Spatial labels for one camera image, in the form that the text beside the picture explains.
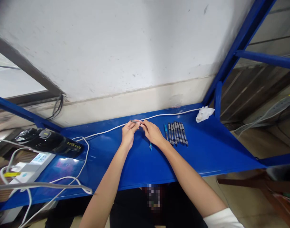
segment white sleeve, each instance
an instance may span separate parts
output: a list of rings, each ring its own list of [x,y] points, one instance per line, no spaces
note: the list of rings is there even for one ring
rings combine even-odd
[[[204,218],[204,222],[208,228],[244,228],[229,208]]]

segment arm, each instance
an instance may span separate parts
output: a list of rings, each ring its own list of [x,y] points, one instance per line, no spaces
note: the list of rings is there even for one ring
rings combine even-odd
[[[127,154],[132,147],[134,133],[139,126],[140,122],[137,124],[128,122],[122,128],[122,143],[114,155],[93,197],[91,198],[79,227],[105,227],[117,194],[117,189]]]
[[[155,144],[166,156],[181,187],[202,217],[205,218],[226,209],[226,205],[214,190],[163,137],[155,124],[145,120],[141,127],[149,141]]]

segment finger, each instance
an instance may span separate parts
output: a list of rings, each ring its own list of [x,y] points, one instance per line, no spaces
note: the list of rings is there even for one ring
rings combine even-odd
[[[148,120],[144,120],[142,124],[146,125],[147,129],[152,127],[152,123]]]
[[[132,124],[128,127],[129,129],[133,128],[136,124],[132,122]]]
[[[147,136],[149,133],[148,133],[148,129],[147,129],[146,125],[142,124],[141,128],[143,128],[143,130],[145,131],[145,135]]]
[[[133,124],[133,122],[129,121],[129,122],[125,125],[125,127],[129,127],[131,124]]]
[[[132,128],[132,130],[133,130],[134,132],[136,132],[136,130],[139,128],[140,124],[141,124],[141,123],[138,121],[138,122],[134,125],[134,127]]]
[[[141,121],[141,120],[133,120],[133,121],[140,122],[141,124],[142,124],[142,122],[143,122],[143,121]]]

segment person's left hand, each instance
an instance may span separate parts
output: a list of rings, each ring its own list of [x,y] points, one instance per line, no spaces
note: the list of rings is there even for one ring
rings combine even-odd
[[[121,146],[127,147],[128,150],[131,149],[132,144],[133,144],[133,136],[136,132],[136,130],[139,129],[140,124],[142,121],[139,120],[134,120],[138,121],[138,123],[134,123],[129,121],[123,128],[122,128],[122,143]]]

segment hand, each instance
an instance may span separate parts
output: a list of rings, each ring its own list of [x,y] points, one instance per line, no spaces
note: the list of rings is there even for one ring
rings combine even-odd
[[[143,130],[145,131],[145,136],[148,138],[148,140],[157,147],[159,147],[162,143],[167,142],[158,126],[153,124],[152,122],[144,120],[141,128],[143,128]]]
[[[132,144],[133,144],[133,136],[136,132],[136,130],[139,129],[140,124],[142,121],[139,120],[134,120],[138,121],[138,123],[134,123],[129,121],[123,128],[122,128],[122,143],[121,146],[127,147],[128,150],[131,149]]]

